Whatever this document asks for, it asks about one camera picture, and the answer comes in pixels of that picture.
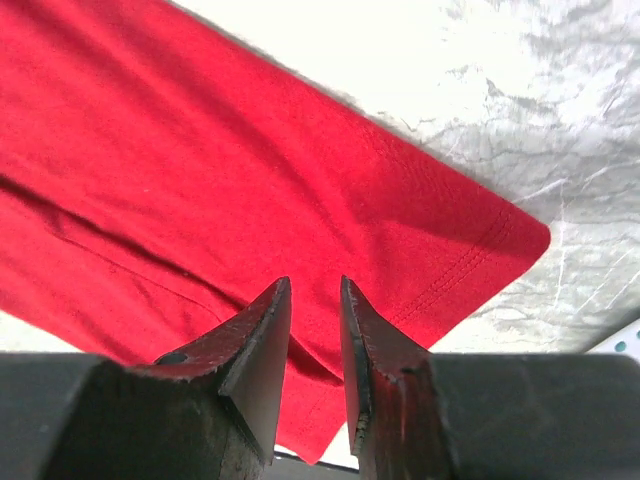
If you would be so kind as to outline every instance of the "white marble surface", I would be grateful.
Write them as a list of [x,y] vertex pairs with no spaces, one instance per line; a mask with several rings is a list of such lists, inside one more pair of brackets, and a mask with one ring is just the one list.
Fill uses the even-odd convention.
[[[640,2],[179,3],[550,225],[434,351],[585,351],[640,316]],[[66,348],[40,335],[0,317],[0,349]]]

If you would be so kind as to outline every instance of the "red cloth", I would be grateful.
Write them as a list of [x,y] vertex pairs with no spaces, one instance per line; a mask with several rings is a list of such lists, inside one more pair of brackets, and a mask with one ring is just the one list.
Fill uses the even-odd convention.
[[338,288],[423,346],[546,227],[158,0],[0,2],[0,308],[149,362],[293,284],[278,442],[345,420]]

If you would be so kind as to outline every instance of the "red fabric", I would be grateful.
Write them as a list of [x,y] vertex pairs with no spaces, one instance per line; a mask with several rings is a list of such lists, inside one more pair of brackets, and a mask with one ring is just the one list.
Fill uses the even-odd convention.
[[546,227],[158,0],[0,2],[0,308],[148,362],[293,284],[278,442],[345,420],[340,275],[428,347]]

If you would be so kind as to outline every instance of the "gray veined surface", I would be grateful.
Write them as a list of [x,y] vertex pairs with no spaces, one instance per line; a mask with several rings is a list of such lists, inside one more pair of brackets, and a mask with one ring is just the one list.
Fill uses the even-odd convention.
[[[639,2],[178,3],[550,226],[434,351],[585,351],[640,317]],[[61,348],[0,319],[0,349]]]

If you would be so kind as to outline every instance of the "black plastic part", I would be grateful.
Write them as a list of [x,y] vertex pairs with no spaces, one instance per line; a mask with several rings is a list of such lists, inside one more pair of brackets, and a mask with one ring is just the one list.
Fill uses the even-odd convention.
[[87,378],[103,358],[0,354],[0,479],[41,478]]
[[640,478],[640,368],[608,355],[432,355],[460,480]]
[[358,477],[358,471],[351,468],[322,462],[308,465],[298,457],[282,453],[276,454],[273,464],[264,471],[264,480],[357,480]]
[[290,284],[154,365],[0,356],[0,479],[257,479],[272,458]]

